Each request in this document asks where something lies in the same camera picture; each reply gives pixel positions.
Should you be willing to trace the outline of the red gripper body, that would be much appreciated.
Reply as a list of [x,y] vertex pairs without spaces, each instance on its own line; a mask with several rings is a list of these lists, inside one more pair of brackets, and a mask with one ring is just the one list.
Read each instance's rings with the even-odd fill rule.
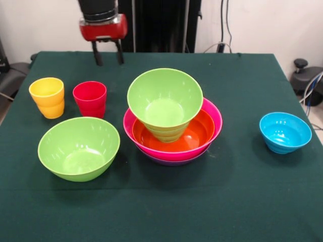
[[101,23],[89,23],[81,19],[79,21],[79,28],[86,41],[124,39],[128,33],[128,23],[125,14],[118,14],[113,19]]

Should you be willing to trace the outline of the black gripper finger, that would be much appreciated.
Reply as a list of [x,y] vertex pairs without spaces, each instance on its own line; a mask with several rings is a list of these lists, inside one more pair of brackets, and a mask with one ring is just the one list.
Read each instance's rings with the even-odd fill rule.
[[92,50],[93,50],[93,54],[94,54],[94,58],[95,58],[95,62],[98,66],[103,66],[103,62],[101,59],[101,55],[97,49],[97,45],[96,45],[96,41],[92,41]]
[[123,50],[122,50],[122,46],[121,46],[121,40],[120,39],[115,40],[115,45],[117,47],[118,63],[123,64],[124,63],[124,57],[123,57]]

